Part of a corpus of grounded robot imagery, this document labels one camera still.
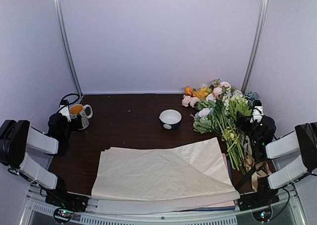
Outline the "beige top wrapping paper sheet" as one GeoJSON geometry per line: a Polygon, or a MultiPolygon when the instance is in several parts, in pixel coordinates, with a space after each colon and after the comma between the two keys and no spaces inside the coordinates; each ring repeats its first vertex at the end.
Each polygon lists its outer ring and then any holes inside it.
{"type": "Polygon", "coordinates": [[[171,149],[112,147],[100,155],[95,199],[164,201],[211,197],[238,199],[217,138],[171,149]]]}

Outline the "white bowl with dark outside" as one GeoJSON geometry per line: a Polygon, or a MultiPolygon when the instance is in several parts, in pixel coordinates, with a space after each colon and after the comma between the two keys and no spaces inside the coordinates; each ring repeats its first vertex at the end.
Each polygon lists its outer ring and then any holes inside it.
{"type": "Polygon", "coordinates": [[[160,113],[159,120],[164,129],[175,130],[181,123],[182,115],[177,110],[167,109],[160,113]]]}

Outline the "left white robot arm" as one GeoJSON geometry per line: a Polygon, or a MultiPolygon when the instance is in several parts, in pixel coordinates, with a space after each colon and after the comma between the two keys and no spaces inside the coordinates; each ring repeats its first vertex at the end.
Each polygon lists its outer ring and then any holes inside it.
{"type": "Polygon", "coordinates": [[[32,158],[32,153],[65,156],[69,148],[70,121],[61,113],[55,113],[50,116],[48,126],[48,132],[43,133],[28,120],[5,120],[0,126],[0,163],[10,172],[39,184],[52,193],[52,199],[60,207],[67,207],[71,196],[64,180],[32,158]]]}

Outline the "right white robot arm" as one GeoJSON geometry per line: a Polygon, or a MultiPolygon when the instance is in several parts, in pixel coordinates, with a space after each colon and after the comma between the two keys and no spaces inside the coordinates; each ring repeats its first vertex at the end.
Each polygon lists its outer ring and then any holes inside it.
{"type": "Polygon", "coordinates": [[[300,152],[294,161],[264,178],[260,185],[261,190],[254,194],[254,202],[257,205],[264,206],[273,198],[273,190],[296,183],[317,168],[316,122],[297,125],[292,132],[278,139],[274,139],[276,125],[271,117],[239,115],[238,124],[250,139],[252,158],[256,162],[300,152]]]}

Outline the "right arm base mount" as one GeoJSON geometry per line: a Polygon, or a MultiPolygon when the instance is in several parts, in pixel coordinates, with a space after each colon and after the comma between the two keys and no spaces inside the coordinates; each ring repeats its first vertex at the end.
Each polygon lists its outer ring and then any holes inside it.
{"type": "Polygon", "coordinates": [[[242,194],[237,204],[240,211],[250,210],[255,221],[267,223],[273,217],[272,205],[279,202],[277,195],[242,194]]]}

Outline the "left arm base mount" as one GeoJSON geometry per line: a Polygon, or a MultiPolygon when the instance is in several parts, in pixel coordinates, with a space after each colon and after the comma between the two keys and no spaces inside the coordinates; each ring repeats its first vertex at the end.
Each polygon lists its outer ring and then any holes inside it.
{"type": "Polygon", "coordinates": [[[75,213],[85,212],[89,198],[82,195],[68,193],[66,199],[58,198],[49,193],[46,195],[45,202],[56,206],[53,211],[53,218],[59,224],[64,224],[73,218],[75,213]]]}

